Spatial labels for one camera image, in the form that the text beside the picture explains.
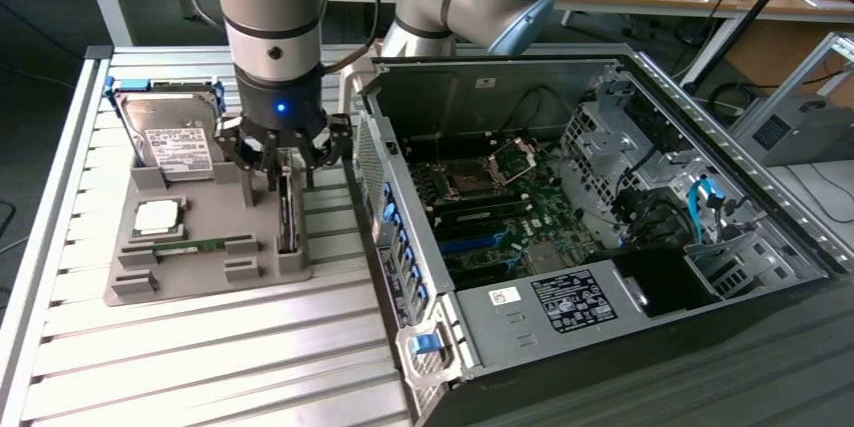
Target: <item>white table frame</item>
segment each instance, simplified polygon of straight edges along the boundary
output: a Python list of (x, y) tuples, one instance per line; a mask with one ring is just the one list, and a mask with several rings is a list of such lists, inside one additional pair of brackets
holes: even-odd
[[(120, 0), (96, 0), (97, 6), (104, 18), (104, 24), (109, 31), (109, 37), (113, 45), (117, 47), (133, 46), (133, 33), (128, 25), (125, 12), (121, 8)], [(369, 3), (373, 0), (331, 0), (333, 2), (363, 2)], [(396, 0), (383, 0), (383, 2), (395, 3)], [(711, 11), (711, 4), (690, 5), (649, 5), (636, 4), (631, 2), (613, 3), (613, 2), (556, 2), (555, 9), (564, 12), (561, 24), (569, 20), (573, 11), (593, 12), (593, 13), (613, 13), (613, 14), (635, 14), (635, 15), (663, 15), (677, 17), (706, 17)], [(720, 49), (720, 46), (732, 34), (735, 27), (739, 25), (747, 10), (736, 11), (718, 11), (715, 12), (715, 18), (724, 19), (720, 28), (715, 32), (711, 40), (706, 44), (694, 66), (688, 70), (687, 74), (682, 78), (682, 85), (691, 82), (702, 69), (708, 64), (708, 60), (714, 57), (715, 53)], [(782, 14), (782, 13), (763, 13), (758, 17), (763, 20), (782, 20), (796, 22), (838, 22), (838, 23), (854, 23), (854, 11), (850, 13), (834, 13), (822, 14), (816, 9), (816, 13), (806, 14)]]

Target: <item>barcode label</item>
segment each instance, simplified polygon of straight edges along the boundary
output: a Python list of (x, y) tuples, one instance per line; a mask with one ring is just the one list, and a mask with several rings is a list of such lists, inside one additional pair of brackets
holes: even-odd
[(204, 129), (149, 129), (145, 136), (162, 173), (212, 169)]

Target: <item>blue ram slot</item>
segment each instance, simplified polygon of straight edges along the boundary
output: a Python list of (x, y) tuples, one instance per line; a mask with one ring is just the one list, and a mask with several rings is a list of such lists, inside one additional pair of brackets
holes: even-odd
[(479, 239), (452, 240), (449, 242), (443, 242), (439, 244), (439, 252), (441, 252), (443, 254), (453, 254), (456, 252), (469, 252), (477, 249), (495, 248), (500, 245), (501, 240), (504, 240), (504, 236), (507, 235), (508, 231), (509, 229), (499, 234), (493, 234)]

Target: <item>white sticker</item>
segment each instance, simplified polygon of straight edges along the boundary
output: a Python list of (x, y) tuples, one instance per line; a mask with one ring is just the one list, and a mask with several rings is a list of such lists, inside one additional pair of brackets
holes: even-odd
[(456, 218), (456, 221), (457, 222), (464, 222), (467, 220), (485, 219), (489, 215), (492, 215), (492, 212), (480, 212), (479, 214), (460, 215)]
[(184, 247), (181, 249), (165, 249), (154, 251), (160, 257), (166, 257), (169, 255), (181, 255), (181, 254), (194, 254), (198, 252), (198, 247)]
[(505, 289), (489, 290), (489, 300), (492, 300), (492, 305), (503, 305), (517, 302), (521, 297), (515, 287), (507, 287)]
[(495, 87), (495, 77), (483, 77), (475, 80), (475, 89), (491, 89)]
[(212, 169), (204, 129), (149, 129), (145, 136), (164, 173)]

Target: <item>white desk leg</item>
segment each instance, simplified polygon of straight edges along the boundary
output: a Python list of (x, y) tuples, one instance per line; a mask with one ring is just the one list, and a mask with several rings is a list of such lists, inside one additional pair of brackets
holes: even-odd
[(726, 42), (726, 39), (728, 39), (730, 35), (732, 35), (732, 31), (735, 30), (735, 27), (738, 27), (738, 24), (740, 24), (743, 18), (744, 18), (744, 14), (740, 14), (732, 17), (731, 19), (726, 19), (723, 21), (723, 24), (718, 28), (715, 35), (711, 37), (711, 40), (708, 41), (708, 44), (706, 44), (706, 48), (703, 48), (703, 50), (698, 54), (696, 62), (694, 62), (694, 65), (691, 66), (688, 73), (684, 75), (684, 77), (679, 81), (679, 85), (684, 85), (688, 82), (694, 82), (694, 80), (696, 79), (696, 76), (699, 75), (706, 65), (708, 65), (708, 61), (711, 60), (715, 53), (720, 49), (720, 46)]
[(571, 10), (564, 10), (563, 11), (563, 17), (560, 18), (560, 25), (563, 27), (565, 27), (567, 25), (569, 25), (569, 21), (572, 20), (572, 11)]
[(104, 24), (106, 24), (112, 44), (116, 47), (132, 47), (133, 35), (124, 17), (121, 0), (97, 0), (97, 6), (101, 9), (101, 17)]

